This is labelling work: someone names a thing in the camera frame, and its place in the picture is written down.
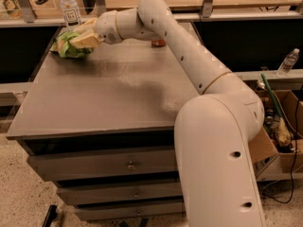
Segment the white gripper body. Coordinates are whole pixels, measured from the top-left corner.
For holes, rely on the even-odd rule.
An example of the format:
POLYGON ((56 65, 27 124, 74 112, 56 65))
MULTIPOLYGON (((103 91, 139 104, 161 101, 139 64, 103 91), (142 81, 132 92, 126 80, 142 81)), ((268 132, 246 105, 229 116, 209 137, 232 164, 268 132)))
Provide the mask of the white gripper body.
POLYGON ((122 38, 117 30, 116 17, 117 11, 112 10, 104 12, 97 19, 96 32, 107 44, 118 44, 122 42, 122 38))

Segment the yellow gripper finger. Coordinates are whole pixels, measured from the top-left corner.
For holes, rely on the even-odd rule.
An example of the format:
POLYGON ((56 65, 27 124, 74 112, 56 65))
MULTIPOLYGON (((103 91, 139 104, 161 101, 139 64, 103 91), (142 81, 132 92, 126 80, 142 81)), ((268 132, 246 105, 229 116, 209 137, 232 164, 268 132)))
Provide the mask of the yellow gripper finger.
POLYGON ((79 34, 82 34, 84 32, 95 32, 97 20, 98 20, 97 18, 92 18, 92 19, 86 21, 82 25, 77 26, 74 29, 74 32, 77 32, 79 34))
POLYGON ((77 49, 80 48, 95 48, 98 47, 102 39, 99 37, 99 35, 92 29, 89 29, 81 35, 71 39, 70 44, 76 47, 77 49))

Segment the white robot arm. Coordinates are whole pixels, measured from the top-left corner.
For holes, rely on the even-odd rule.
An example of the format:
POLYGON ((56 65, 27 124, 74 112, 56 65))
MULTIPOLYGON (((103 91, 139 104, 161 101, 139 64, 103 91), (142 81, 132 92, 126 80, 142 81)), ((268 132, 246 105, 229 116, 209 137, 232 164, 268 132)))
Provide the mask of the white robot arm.
POLYGON ((76 30, 76 48, 165 40, 198 92, 174 125, 188 227, 266 227, 248 148, 264 120, 256 93, 178 24, 164 0, 140 0, 76 30))

